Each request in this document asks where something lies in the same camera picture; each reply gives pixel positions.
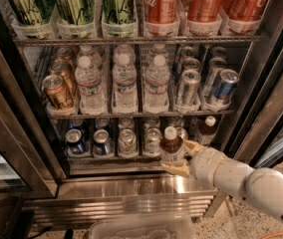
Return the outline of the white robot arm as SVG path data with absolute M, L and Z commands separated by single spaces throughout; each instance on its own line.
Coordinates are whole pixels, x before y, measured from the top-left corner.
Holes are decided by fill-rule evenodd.
M 168 173 L 194 178 L 283 223 L 281 172 L 267 167 L 253 168 L 192 140 L 168 146 L 161 144 L 160 156 L 160 164 Z

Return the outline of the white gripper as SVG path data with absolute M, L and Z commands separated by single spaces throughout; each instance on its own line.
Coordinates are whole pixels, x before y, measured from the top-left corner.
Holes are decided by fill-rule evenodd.
M 204 148 L 192 140 L 186 140 L 184 148 L 188 155 L 193 156 L 190 165 L 185 160 L 182 166 L 162 162 L 161 167 L 169 174 L 183 178 L 189 178 L 191 173 L 199 183 L 207 187 L 225 187 L 226 179 L 222 177 L 221 172 L 227 166 L 229 158 L 223 152 L 212 147 Z

